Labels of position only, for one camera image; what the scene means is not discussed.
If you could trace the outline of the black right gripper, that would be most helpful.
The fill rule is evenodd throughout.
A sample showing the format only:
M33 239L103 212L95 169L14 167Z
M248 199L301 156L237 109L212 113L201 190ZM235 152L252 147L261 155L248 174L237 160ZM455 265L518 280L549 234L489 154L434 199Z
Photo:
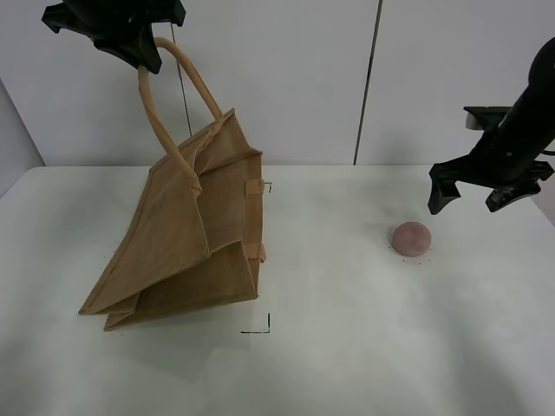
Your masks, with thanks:
M554 104L552 102L517 102L512 107L465 107L467 120L483 132L470 152L471 161L487 180L509 184L531 178L546 180L554 169L536 158L554 139ZM460 197L456 186L457 164L434 164L429 172L431 192L428 209L439 214ZM499 211L522 199L537 195L537 181L494 189L486 199L490 212Z

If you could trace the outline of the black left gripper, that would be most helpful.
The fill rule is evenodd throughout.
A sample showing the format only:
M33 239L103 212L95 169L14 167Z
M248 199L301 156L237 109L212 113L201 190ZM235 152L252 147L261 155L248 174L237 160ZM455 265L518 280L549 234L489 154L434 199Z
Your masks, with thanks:
M42 21L55 33L66 29L91 37L91 27L112 27L127 23L184 22L184 6L174 0L75 0L47 6ZM158 74L162 65L150 24L128 38L97 39L94 46L133 66Z

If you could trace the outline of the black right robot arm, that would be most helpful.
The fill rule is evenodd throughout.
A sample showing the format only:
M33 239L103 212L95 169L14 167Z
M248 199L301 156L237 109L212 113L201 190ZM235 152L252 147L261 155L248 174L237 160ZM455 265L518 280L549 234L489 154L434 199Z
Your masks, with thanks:
M458 182L490 188L491 212L539 194L539 181L554 174L548 162L537 159L554 141L554 41L535 56L527 86L512 106L464 110L483 134L469 154L432 166L430 213L460 197Z

